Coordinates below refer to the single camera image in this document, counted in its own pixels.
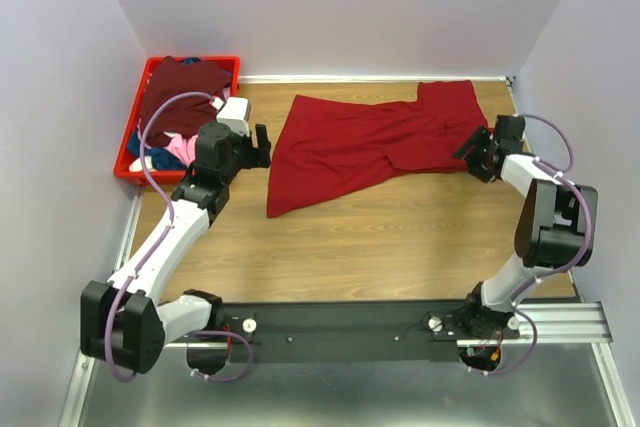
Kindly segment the red t-shirt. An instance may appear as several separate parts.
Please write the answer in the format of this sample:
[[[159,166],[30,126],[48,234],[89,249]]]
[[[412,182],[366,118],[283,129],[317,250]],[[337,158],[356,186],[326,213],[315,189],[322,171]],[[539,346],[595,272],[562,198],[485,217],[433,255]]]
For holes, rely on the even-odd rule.
[[[373,105],[298,95],[272,155],[266,214],[336,199],[411,173],[452,173],[484,116],[469,81],[420,83],[411,101]]]

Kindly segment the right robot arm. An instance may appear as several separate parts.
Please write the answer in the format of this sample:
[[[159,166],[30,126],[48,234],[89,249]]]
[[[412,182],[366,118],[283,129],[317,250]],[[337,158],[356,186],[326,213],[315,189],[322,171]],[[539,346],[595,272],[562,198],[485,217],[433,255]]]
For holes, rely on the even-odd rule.
[[[507,328],[516,307],[539,284],[585,265],[593,251],[598,192],[569,180],[568,168],[524,150],[529,118],[500,115],[493,130],[477,128],[453,154],[475,178],[500,180],[524,199],[513,255],[445,317],[446,329],[474,339]]]

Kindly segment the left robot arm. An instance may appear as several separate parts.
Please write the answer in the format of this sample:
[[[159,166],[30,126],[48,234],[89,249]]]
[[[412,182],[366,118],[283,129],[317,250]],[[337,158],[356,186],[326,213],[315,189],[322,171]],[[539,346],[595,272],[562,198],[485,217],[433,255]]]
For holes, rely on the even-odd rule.
[[[201,342],[233,337],[220,297],[188,290],[160,300],[186,253],[213,225],[243,170],[267,168],[271,142],[265,125],[242,135],[229,122],[200,131],[196,157],[171,194],[166,210],[138,251],[107,281],[91,281],[80,296],[80,350],[104,361],[112,376],[129,382],[148,372],[163,348],[189,334]]]

